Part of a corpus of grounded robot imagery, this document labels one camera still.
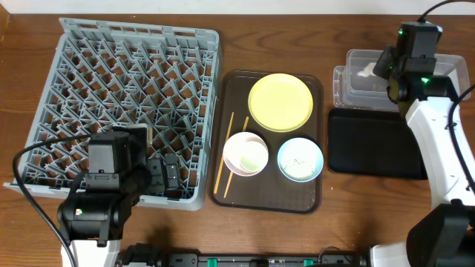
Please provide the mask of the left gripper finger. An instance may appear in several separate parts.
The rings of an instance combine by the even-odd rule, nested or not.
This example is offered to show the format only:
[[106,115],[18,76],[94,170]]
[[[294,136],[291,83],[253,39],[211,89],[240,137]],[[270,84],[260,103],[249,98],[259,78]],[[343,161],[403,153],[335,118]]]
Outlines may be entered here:
[[163,179],[163,164],[160,159],[147,161],[148,170],[151,173],[151,183],[148,187],[150,194],[162,194],[166,189]]
[[180,169],[178,158],[175,154],[165,155],[166,168],[166,195],[168,198],[180,199],[182,196],[180,187]]

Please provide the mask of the white napkin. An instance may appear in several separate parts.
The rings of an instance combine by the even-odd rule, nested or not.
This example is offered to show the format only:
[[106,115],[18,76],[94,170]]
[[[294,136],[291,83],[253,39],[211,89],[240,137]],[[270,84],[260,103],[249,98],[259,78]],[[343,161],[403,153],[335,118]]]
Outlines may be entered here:
[[369,78],[371,76],[376,76],[374,74],[374,68],[376,66],[376,63],[375,62],[371,62],[369,63],[367,66],[364,67],[363,70],[360,70],[358,73],[357,73],[357,76],[360,76],[360,77],[364,77],[364,78]]

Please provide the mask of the pink white bowl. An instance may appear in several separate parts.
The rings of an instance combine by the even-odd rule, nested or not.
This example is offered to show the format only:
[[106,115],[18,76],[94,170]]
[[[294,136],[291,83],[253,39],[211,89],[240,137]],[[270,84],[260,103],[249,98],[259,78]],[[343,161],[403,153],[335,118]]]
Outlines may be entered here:
[[240,166],[240,156],[243,150],[243,145],[246,142],[256,141],[264,145],[268,151],[266,143],[257,135],[251,132],[240,132],[234,134],[224,145],[224,162],[228,169],[234,174],[242,177],[250,177],[258,174],[259,172],[247,172]]

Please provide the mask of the light blue bowl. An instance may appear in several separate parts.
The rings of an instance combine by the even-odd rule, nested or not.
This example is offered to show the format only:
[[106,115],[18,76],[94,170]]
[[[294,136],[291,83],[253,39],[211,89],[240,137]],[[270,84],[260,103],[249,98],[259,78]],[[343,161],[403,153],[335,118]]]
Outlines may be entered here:
[[324,167],[321,149],[310,139],[296,137],[279,148],[278,167],[282,174],[294,182],[314,180]]

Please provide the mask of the small white green cup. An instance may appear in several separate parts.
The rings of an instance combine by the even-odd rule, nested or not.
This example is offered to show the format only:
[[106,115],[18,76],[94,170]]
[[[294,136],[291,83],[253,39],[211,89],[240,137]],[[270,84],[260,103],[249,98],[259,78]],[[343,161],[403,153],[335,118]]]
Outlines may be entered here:
[[240,166],[247,172],[259,172],[268,162],[268,151],[256,141],[246,142],[240,156]]

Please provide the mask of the rice grains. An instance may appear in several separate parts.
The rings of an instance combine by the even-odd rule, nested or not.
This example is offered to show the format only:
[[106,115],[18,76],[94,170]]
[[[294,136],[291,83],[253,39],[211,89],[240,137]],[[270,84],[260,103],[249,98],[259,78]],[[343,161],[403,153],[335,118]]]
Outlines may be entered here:
[[283,159],[281,168],[290,179],[297,181],[312,178],[315,171],[315,165],[312,162],[299,159]]

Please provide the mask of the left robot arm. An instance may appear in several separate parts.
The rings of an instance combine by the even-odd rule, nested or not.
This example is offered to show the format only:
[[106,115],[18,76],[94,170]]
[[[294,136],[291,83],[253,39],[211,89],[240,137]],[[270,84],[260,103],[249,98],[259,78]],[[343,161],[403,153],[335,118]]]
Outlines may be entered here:
[[179,159],[149,159],[151,129],[138,124],[95,133],[88,143],[88,170],[81,173],[58,208],[64,266],[161,266],[160,249],[120,243],[140,197],[177,188]]

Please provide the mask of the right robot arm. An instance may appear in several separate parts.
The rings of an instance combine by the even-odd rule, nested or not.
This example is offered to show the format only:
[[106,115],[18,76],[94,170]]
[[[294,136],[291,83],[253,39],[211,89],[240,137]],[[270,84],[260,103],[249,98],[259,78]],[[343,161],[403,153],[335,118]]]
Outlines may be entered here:
[[435,24],[404,22],[373,69],[419,146],[432,208],[406,240],[373,246],[369,266],[474,265],[474,155],[459,118],[466,94],[434,73],[441,35]]

